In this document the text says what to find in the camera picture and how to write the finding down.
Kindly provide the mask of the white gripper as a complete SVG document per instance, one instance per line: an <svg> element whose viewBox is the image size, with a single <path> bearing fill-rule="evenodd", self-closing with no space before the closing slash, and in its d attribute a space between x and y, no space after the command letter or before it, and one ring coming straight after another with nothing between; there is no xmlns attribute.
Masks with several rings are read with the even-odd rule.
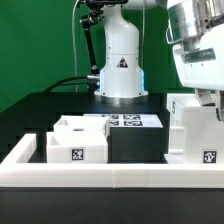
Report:
<svg viewBox="0 0 224 224"><path fill-rule="evenodd" d="M216 90L214 94L207 89L196 89L195 95L201 106L214 106L219 121L224 121L224 91Z"/></svg>

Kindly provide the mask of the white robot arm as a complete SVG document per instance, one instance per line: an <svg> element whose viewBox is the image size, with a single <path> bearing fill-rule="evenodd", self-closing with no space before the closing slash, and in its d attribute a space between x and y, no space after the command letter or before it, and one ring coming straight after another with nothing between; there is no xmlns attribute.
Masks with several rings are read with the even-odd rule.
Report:
<svg viewBox="0 0 224 224"><path fill-rule="evenodd" d="M148 95L139 59L150 66L173 59L181 84L193 88L201 105L215 103L224 120L224 0L97 0L106 40L106 62L95 95L108 102L134 101ZM149 43L140 47L140 31L122 16L124 10L167 11L166 25L155 18Z"/></svg>

